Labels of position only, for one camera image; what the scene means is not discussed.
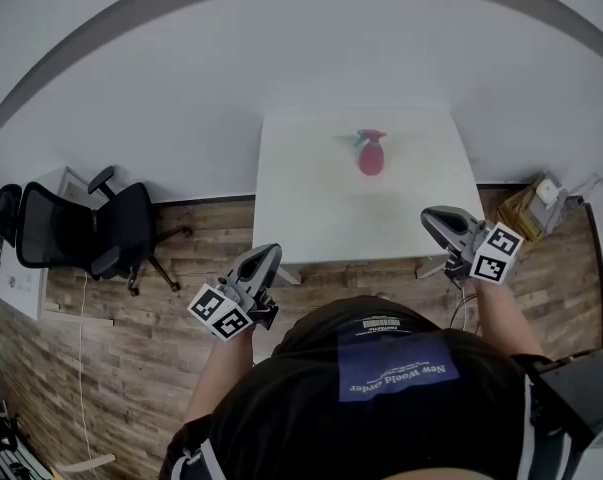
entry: table leg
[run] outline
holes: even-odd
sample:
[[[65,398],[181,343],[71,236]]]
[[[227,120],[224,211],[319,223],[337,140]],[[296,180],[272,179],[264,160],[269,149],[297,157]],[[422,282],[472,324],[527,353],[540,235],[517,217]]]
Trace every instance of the table leg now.
[[[292,265],[279,265],[277,274],[285,279],[290,284],[301,284],[301,275],[299,274],[299,267]]]
[[[429,277],[432,274],[436,274],[439,270],[443,270],[443,267],[445,267],[447,261],[447,256],[442,256],[440,258],[434,258],[433,260],[427,261],[424,265],[417,269],[417,279]]]

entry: blue patch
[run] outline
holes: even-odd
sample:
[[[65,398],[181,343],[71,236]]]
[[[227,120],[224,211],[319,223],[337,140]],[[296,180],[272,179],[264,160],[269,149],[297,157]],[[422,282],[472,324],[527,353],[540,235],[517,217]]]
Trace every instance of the blue patch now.
[[[356,340],[352,338],[351,333],[339,335],[341,402],[363,402],[380,393],[398,393],[459,378],[439,335],[382,332],[374,336],[374,341],[364,343],[353,342]]]

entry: chair armrest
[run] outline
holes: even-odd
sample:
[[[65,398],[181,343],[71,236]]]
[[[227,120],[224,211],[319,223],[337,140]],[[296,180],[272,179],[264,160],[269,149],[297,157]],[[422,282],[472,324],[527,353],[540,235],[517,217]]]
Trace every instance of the chair armrest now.
[[[112,199],[114,197],[114,192],[112,192],[110,187],[106,184],[112,176],[114,176],[114,167],[110,166],[103,169],[88,185],[88,194],[92,194],[99,189],[108,197],[108,199]]]
[[[94,275],[100,275],[114,268],[121,259],[121,247],[115,245],[92,262],[90,268]]]

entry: person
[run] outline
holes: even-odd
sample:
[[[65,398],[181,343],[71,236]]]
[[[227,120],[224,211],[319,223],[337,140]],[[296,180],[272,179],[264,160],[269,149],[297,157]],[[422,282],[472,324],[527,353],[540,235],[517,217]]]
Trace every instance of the person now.
[[[254,367],[251,331],[217,342],[160,478],[200,478],[171,475],[206,440],[228,480],[517,478],[523,366],[545,358],[509,288],[473,281],[482,337],[360,296]]]

